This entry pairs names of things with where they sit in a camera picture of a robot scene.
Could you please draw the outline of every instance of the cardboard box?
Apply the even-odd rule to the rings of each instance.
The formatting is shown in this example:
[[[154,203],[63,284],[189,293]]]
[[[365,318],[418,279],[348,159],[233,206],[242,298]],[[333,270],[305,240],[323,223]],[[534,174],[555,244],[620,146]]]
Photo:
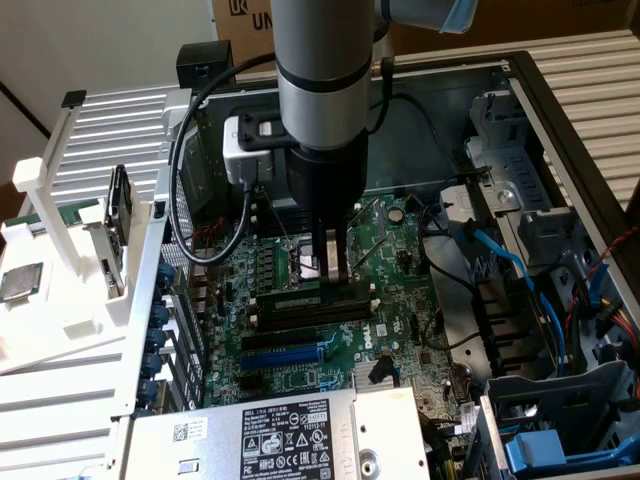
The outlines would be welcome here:
[[[273,52],[271,0],[212,0],[218,38],[231,41],[233,63]],[[273,70],[265,65],[256,70]]]
[[[231,40],[236,64],[273,51],[270,0],[212,1],[218,36]],[[391,39],[396,55],[402,55],[619,30],[629,27],[636,4],[637,0],[480,0],[473,25],[463,35],[392,25]]]

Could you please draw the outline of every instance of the sticker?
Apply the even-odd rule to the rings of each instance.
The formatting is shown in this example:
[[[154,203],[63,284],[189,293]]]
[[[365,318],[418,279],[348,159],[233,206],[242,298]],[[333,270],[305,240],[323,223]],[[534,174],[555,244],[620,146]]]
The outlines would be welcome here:
[[[332,480],[329,400],[244,410],[240,469],[241,480]]]
[[[379,337],[387,336],[387,326],[384,323],[376,325],[376,335]]]
[[[207,438],[207,417],[192,418],[188,423],[173,426],[173,441],[203,440]]]
[[[456,435],[464,435],[471,433],[478,418],[480,407],[476,407],[473,402],[467,402],[460,405],[460,425],[456,425],[454,433]]]

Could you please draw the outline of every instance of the motherboard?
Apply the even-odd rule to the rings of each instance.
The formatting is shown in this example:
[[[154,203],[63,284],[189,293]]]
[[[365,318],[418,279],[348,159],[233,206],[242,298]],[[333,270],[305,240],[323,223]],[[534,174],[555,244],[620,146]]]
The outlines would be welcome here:
[[[447,353],[424,341],[438,302],[428,268],[418,266],[417,214],[406,210],[391,194],[356,205],[351,280],[337,290],[318,282],[311,235],[286,229],[249,233],[222,267],[196,269],[203,286],[192,292],[208,343],[204,406],[393,382],[413,387],[429,417],[458,414]],[[368,375],[383,357],[395,374],[372,385]]]

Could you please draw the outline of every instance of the silver cylinder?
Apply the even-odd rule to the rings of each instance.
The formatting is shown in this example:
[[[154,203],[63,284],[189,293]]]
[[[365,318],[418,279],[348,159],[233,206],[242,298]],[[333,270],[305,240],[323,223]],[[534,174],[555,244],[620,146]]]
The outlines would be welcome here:
[[[366,125],[374,0],[272,0],[280,111],[302,145],[330,150]]]
[[[293,85],[278,71],[282,123],[306,147],[330,150],[346,145],[367,122],[370,79],[368,71],[350,87],[317,93]]]

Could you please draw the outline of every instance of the power supply label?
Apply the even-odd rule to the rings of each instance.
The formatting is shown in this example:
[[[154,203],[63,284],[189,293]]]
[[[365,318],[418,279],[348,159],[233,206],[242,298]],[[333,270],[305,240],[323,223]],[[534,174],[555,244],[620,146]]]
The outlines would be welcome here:
[[[329,400],[242,412],[241,480],[330,480]]]

